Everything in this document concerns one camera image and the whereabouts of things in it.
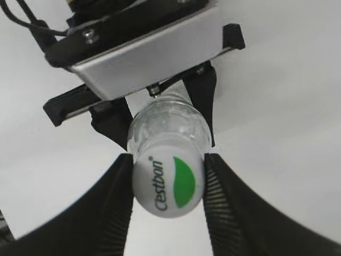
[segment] silver metal plate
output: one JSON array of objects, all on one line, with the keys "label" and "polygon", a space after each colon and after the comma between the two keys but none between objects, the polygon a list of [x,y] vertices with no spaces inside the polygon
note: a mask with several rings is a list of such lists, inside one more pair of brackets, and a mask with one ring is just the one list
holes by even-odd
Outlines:
[{"label": "silver metal plate", "polygon": [[216,0],[199,12],[77,63],[71,70],[103,100],[114,100],[210,60],[223,48]]}]

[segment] cestbon logo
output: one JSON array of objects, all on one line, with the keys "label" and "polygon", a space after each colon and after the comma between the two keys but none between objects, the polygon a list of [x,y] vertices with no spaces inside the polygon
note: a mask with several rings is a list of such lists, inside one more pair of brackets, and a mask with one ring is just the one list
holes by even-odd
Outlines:
[{"label": "cestbon logo", "polygon": [[[196,179],[191,168],[178,157],[173,157],[175,163],[175,179],[173,184],[173,196],[177,208],[185,207],[193,198],[196,191]],[[159,211],[167,211],[167,194],[165,180],[165,166],[160,161],[155,161],[153,157],[149,157],[152,162],[154,177],[152,185],[155,188],[155,207]]]}]

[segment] black cable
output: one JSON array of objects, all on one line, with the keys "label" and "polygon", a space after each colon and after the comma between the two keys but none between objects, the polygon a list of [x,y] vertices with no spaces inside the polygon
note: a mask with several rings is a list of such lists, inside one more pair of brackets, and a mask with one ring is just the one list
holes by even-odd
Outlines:
[{"label": "black cable", "polygon": [[32,10],[30,9],[30,7],[27,5],[25,0],[17,0],[17,2],[31,22],[37,21],[36,16],[32,12]]},{"label": "black cable", "polygon": [[8,5],[6,3],[6,0],[0,0],[0,7],[2,8],[2,10],[6,14],[6,16],[11,21],[13,21],[13,22],[15,22],[15,23],[17,23],[17,24],[19,24],[19,25],[21,25],[23,27],[26,27],[26,28],[29,28],[29,29],[36,29],[36,30],[39,30],[41,32],[52,34],[52,35],[55,35],[55,36],[67,36],[67,32],[66,31],[57,31],[57,30],[53,30],[53,29],[37,26],[37,25],[34,25],[34,24],[30,24],[30,23],[27,23],[27,22],[24,22],[24,21],[18,19],[11,12],[11,10],[9,9],[9,7],[8,7]]}]

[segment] black plastic part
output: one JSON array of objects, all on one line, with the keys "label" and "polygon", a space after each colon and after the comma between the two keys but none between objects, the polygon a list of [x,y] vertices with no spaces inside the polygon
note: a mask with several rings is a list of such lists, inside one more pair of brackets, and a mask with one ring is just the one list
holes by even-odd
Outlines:
[{"label": "black plastic part", "polygon": [[7,222],[0,211],[0,247],[14,241],[14,237],[7,225]]},{"label": "black plastic part", "polygon": [[98,20],[114,12],[121,11],[136,0],[73,0],[69,3],[75,15],[68,20],[72,26]]},{"label": "black plastic part", "polygon": [[260,198],[219,155],[206,155],[205,169],[204,205],[215,256],[341,255],[339,244],[301,226]]},{"label": "black plastic part", "polygon": [[99,102],[101,99],[83,84],[49,100],[43,108],[54,126],[59,126],[71,113]]},{"label": "black plastic part", "polygon": [[133,207],[132,169],[132,155],[120,155],[74,205],[0,248],[0,255],[123,256]]},{"label": "black plastic part", "polygon": [[58,41],[46,52],[46,60],[53,67],[69,67],[96,54],[112,49],[176,20],[191,15],[206,6],[208,0],[148,0],[86,29],[94,29],[99,38],[86,43],[83,31]]},{"label": "black plastic part", "polygon": [[203,115],[209,126],[214,147],[213,102],[217,85],[216,71],[210,62],[205,62],[205,65],[200,66],[194,74],[185,77],[183,82],[193,106]]},{"label": "black plastic part", "polygon": [[[32,24],[44,28],[49,28],[44,20],[33,21]],[[36,29],[30,29],[30,31],[43,52],[46,52],[47,49],[49,49],[52,45],[54,45],[57,42],[57,39],[52,34],[47,34]]]},{"label": "black plastic part", "polygon": [[239,24],[228,24],[223,28],[223,48],[244,49],[245,41]]},{"label": "black plastic part", "polygon": [[133,117],[125,98],[106,101],[90,108],[92,127],[127,150],[127,138]]}]

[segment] clear plastic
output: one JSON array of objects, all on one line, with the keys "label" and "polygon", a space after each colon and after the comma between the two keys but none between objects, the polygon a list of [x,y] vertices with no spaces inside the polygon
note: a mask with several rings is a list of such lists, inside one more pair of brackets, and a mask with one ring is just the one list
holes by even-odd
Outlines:
[{"label": "clear plastic", "polygon": [[209,127],[200,112],[184,96],[170,93],[154,99],[136,115],[128,133],[128,152],[137,159],[148,145],[169,135],[192,143],[202,155],[212,146]]}]

